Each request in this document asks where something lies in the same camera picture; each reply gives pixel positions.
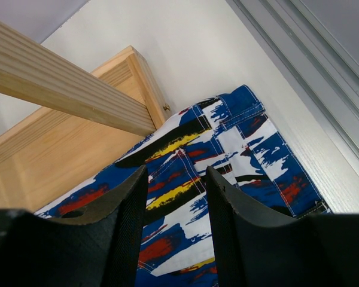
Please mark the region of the wooden clothes rack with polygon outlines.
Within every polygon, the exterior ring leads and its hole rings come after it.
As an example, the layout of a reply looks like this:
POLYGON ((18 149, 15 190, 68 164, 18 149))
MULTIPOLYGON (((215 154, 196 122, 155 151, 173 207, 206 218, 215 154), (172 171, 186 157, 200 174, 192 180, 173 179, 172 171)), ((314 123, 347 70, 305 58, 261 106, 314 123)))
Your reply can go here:
POLYGON ((0 208, 38 210, 171 116, 132 46, 89 73, 2 22, 0 93, 39 105, 0 136, 0 208))

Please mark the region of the right aluminium side rail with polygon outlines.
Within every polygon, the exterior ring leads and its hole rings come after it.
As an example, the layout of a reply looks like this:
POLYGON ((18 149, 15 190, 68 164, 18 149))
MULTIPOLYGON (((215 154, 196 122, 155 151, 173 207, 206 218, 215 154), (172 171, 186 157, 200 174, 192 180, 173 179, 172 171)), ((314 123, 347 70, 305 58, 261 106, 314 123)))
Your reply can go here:
POLYGON ((229 1, 359 174, 359 64, 307 1, 229 1))

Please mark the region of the blue white patterned trousers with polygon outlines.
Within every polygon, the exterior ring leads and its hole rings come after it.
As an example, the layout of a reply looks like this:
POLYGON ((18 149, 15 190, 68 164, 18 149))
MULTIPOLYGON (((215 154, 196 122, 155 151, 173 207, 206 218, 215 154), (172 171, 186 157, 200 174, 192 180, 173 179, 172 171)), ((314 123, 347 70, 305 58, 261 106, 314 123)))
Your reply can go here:
POLYGON ((136 286, 217 286, 205 181, 210 166, 285 215, 330 211, 263 104, 244 85, 174 114, 37 215, 60 218, 117 187, 142 165, 148 193, 136 286))

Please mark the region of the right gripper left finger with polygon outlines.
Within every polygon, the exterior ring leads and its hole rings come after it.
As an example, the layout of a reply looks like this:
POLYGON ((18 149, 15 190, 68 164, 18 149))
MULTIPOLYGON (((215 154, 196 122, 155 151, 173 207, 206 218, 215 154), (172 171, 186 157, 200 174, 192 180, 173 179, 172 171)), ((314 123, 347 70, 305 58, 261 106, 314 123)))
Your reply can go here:
POLYGON ((0 209, 0 286, 133 286, 147 191, 141 166, 61 218, 0 209))

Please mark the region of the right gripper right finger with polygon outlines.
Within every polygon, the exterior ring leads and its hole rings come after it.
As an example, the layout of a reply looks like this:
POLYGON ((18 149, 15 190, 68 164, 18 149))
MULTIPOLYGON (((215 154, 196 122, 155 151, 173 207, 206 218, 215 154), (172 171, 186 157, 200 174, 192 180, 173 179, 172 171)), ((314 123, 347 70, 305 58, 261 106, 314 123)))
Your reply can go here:
POLYGON ((212 167, 206 192, 220 286, 359 286, 359 214, 295 219, 212 167))

